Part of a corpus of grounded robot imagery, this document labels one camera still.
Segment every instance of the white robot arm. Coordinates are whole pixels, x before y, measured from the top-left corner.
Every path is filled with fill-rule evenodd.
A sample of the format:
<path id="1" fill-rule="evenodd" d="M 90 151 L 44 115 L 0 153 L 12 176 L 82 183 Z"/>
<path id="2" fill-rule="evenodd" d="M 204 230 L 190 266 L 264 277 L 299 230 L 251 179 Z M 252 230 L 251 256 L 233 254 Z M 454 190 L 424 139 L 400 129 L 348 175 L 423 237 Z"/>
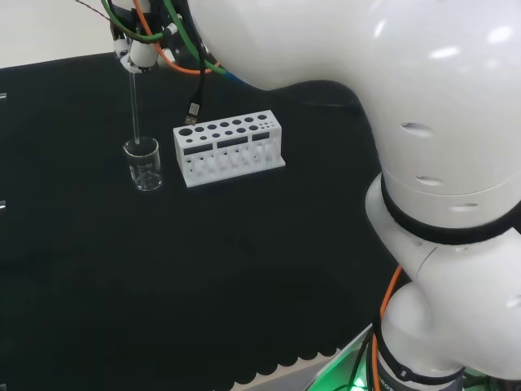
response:
<path id="1" fill-rule="evenodd" d="M 145 14 L 151 13 L 149 0 L 139 0 Z M 112 10 L 125 25 L 139 26 L 139 19 L 135 13 L 133 0 L 111 0 Z M 114 51 L 123 67 L 131 73 L 143 73 L 152 68 L 157 62 L 158 53 L 154 45 L 147 45 L 138 41 L 130 41 L 122 32 L 112 26 Z"/>
<path id="2" fill-rule="evenodd" d="M 337 81 L 360 99 L 383 171 L 367 213 L 413 280 L 382 322 L 394 359 L 429 378 L 473 367 L 521 379 L 521 2 L 189 4 L 241 80 L 265 90 Z M 448 386 L 380 362 L 412 389 Z"/>

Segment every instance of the orange cable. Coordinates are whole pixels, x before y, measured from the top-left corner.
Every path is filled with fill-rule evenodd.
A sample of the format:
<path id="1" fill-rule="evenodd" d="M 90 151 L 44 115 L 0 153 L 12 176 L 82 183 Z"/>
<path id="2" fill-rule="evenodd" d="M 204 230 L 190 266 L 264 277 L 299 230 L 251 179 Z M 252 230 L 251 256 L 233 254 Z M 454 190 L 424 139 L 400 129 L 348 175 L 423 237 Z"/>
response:
<path id="1" fill-rule="evenodd" d="M 401 266 L 398 266 L 392 276 L 391 282 L 387 287 L 387 291 L 385 292 L 385 297 L 383 298 L 382 305 L 380 306 L 380 318 L 383 318 L 383 314 L 385 314 L 385 309 L 387 308 L 387 304 L 391 300 L 392 293 L 394 292 L 394 288 L 396 283 L 398 282 L 398 278 L 401 274 Z M 378 341 L 376 340 L 376 336 L 373 334 L 373 350 L 371 352 L 371 364 L 373 367 L 373 386 L 374 391 L 380 391 L 380 379 L 378 375 Z"/>
<path id="2" fill-rule="evenodd" d="M 145 18 L 145 14 L 143 14 L 143 10 L 142 10 L 141 6 L 139 5 L 139 1 L 138 0 L 133 0 L 133 1 L 134 1 L 134 6 L 136 7 L 136 11 L 138 12 L 139 20 L 141 21 L 141 24 L 143 25 L 143 28 L 147 32 L 147 35 L 152 35 L 152 30 L 150 29 L 150 26 L 147 23 L 147 18 Z M 186 68 L 180 67 L 179 65 L 173 63 L 166 56 L 166 54 L 161 50 L 161 46 L 159 43 L 155 43 L 154 45 L 155 45 L 155 49 L 157 50 L 159 55 L 163 58 L 164 62 L 170 66 L 170 68 L 173 68 L 176 71 L 179 71 L 182 73 L 186 73 L 188 75 L 199 75 L 201 73 L 199 70 L 186 69 Z M 212 71 L 211 69 L 206 69 L 205 72 L 210 73 L 211 71 Z"/>

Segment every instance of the table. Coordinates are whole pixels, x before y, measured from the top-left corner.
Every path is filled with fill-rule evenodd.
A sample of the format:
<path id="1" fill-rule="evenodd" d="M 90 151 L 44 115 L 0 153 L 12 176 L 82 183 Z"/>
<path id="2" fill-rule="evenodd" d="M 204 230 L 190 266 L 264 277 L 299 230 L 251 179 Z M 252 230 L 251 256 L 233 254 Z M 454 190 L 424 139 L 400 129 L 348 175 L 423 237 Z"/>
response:
<path id="1" fill-rule="evenodd" d="M 139 78 L 164 168 L 160 191 L 140 193 L 122 151 L 128 77 L 111 55 L 0 70 L 10 391 L 227 390 L 332 354 L 372 319 L 396 263 L 366 219 L 379 166 L 363 114 L 296 102 L 350 99 L 331 86 L 267 93 L 212 75 L 202 121 L 272 109 L 287 167 L 187 190 L 171 129 L 197 82 Z"/>

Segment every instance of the black ring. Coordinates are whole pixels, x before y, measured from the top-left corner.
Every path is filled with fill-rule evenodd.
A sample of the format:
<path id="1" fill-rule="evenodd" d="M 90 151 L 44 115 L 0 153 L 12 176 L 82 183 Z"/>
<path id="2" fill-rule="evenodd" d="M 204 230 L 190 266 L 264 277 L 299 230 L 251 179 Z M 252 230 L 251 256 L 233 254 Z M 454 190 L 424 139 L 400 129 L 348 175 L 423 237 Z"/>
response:
<path id="1" fill-rule="evenodd" d="M 382 197 L 389 214 L 391 214 L 395 222 L 403 229 L 416 235 L 418 238 L 452 246 L 484 242 L 485 240 L 503 235 L 510 228 L 514 227 L 514 224 L 519 221 L 519 217 L 521 216 L 521 202 L 519 202 L 507 214 L 488 224 L 474 226 L 472 228 L 442 228 L 440 226 L 430 226 L 419 222 L 405 214 L 389 195 L 385 187 L 383 175 Z"/>
<path id="2" fill-rule="evenodd" d="M 429 377 L 418 375 L 417 373 L 414 373 L 410 368 L 400 364 L 389 351 L 387 345 L 385 345 L 385 341 L 383 340 L 382 336 L 382 327 L 380 323 L 379 314 L 373 319 L 373 332 L 376 336 L 376 340 L 378 341 L 378 350 L 380 354 L 382 354 L 383 360 L 385 360 L 387 366 L 391 368 L 392 373 L 394 373 L 394 375 L 402 381 L 413 381 L 414 383 L 424 385 L 443 385 L 456 380 L 465 372 L 465 368 L 462 368 L 461 370 L 457 371 L 456 373 L 450 376 Z"/>

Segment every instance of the green cable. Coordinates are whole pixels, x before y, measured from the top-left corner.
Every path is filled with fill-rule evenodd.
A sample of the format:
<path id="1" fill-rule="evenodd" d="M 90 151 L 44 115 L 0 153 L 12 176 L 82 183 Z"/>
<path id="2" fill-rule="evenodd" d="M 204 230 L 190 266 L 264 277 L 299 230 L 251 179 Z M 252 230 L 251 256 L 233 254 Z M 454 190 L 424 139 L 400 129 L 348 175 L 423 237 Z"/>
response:
<path id="1" fill-rule="evenodd" d="M 127 34 L 129 37 L 142 43 L 154 43 L 163 39 L 163 33 L 157 33 L 154 35 L 140 35 L 136 34 L 134 31 L 130 31 L 114 15 L 111 8 L 108 6 L 107 0 L 101 0 L 101 3 L 103 4 L 103 8 L 105 8 L 105 11 L 108 13 L 108 16 L 111 18 L 111 22 L 115 24 L 123 33 Z"/>
<path id="2" fill-rule="evenodd" d="M 177 17 L 177 12 L 175 8 L 173 7 L 170 0 L 163 0 L 164 6 L 169 11 L 170 16 L 172 17 L 172 20 L 174 24 L 177 27 L 177 31 L 181 34 L 182 40 L 185 42 L 186 47 L 188 48 L 188 51 L 197 59 L 199 60 L 199 54 L 197 53 L 197 49 L 195 48 L 194 44 L 190 40 L 190 37 L 188 37 L 188 34 L 186 33 L 185 28 L 183 27 L 181 21 Z M 219 73 L 220 75 L 226 75 L 226 70 L 223 68 L 216 67 L 214 64 L 208 62 L 207 60 L 204 61 L 206 63 L 206 66 L 213 70 L 215 73 Z"/>

